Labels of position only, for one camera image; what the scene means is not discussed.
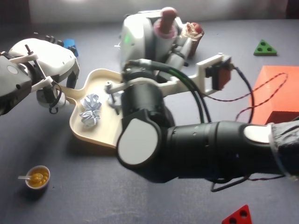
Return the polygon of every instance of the cup of yellow food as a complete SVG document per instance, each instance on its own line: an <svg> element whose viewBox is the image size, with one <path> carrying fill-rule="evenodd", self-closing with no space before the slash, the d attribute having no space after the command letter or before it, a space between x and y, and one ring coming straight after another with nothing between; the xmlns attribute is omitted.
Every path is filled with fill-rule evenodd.
<svg viewBox="0 0 299 224"><path fill-rule="evenodd" d="M35 176L37 174L43 175L42 179L39 182L33 181L33 180L26 180L25 183L26 185L34 190L39 190L45 188L50 180L50 171L47 167L45 166L36 166L31 168L26 176Z"/></svg>

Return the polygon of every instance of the tray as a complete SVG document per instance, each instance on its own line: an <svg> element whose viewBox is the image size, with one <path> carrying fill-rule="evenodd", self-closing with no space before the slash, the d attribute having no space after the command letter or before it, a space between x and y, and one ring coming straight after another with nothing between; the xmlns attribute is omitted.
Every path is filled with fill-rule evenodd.
<svg viewBox="0 0 299 224"><path fill-rule="evenodd" d="M61 86L61 88L65 93L66 99L75 105L75 109L70 118L70 127L74 135L83 141L116 148L116 142L121 134L122 113L120 112L120 114L117 115L115 110L107 103L108 94L104 91L104 84L108 80L119 83L121 76L114 71L96 69L89 73L84 87L81 90L74 90L64 86ZM79 116L80 113L85 111L80 100L91 93L97 94L100 98L102 103L100 108L101 114L100 120L94 127L86 128Z"/></svg>

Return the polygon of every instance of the gray table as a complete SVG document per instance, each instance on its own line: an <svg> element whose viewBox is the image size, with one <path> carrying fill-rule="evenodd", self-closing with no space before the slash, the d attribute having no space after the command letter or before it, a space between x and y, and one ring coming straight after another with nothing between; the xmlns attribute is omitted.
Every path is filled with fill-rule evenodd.
<svg viewBox="0 0 299 224"><path fill-rule="evenodd" d="M202 26L206 34L190 63L223 52L233 57L252 85L263 65L299 66L299 21L222 21L203 22ZM119 52L114 45L120 29L121 24L1 26L0 51L33 31L75 39L81 69L76 88L80 89L93 69L119 71ZM278 51L277 57L253 56L261 39ZM185 72L193 74L195 66ZM214 96L227 99L244 93L246 86L234 74L225 90ZM219 224L245 204L256 224L299 221L298 182L245 182L219 193L210 193L210 183L205 180L153 184L123 168L114 150L73 137L69 127L73 106L51 115L35 98L35 94L29 95L0 118L0 223ZM165 101L178 125L198 123L190 93ZM234 103L207 100L214 121L234 120L248 103L249 99ZM240 120L246 121L248 114ZM41 195L30 194L17 180L35 165L51 171L49 187Z"/></svg>

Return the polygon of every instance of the blue block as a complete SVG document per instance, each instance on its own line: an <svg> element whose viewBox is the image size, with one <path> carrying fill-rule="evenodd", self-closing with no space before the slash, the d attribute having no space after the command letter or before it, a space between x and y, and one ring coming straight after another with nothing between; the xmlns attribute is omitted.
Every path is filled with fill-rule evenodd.
<svg viewBox="0 0 299 224"><path fill-rule="evenodd" d="M76 48L76 52L74 53L74 55L76 56L76 57L78 57L79 56L79 54L78 54L78 50L77 50L77 47L76 47L76 45L75 45L75 41L73 40L73 39L66 39L66 40L64 40L64 48L69 48L69 46L72 46L72 47L74 47L74 48Z"/></svg>

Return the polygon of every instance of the green light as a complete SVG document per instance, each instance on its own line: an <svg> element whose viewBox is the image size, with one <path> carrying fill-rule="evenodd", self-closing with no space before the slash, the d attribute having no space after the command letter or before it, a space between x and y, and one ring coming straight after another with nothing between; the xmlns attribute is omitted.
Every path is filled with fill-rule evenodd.
<svg viewBox="0 0 299 224"><path fill-rule="evenodd" d="M125 36L125 44L128 44L129 41L130 41L130 37L129 37L129 35L127 34L127 35Z"/></svg>

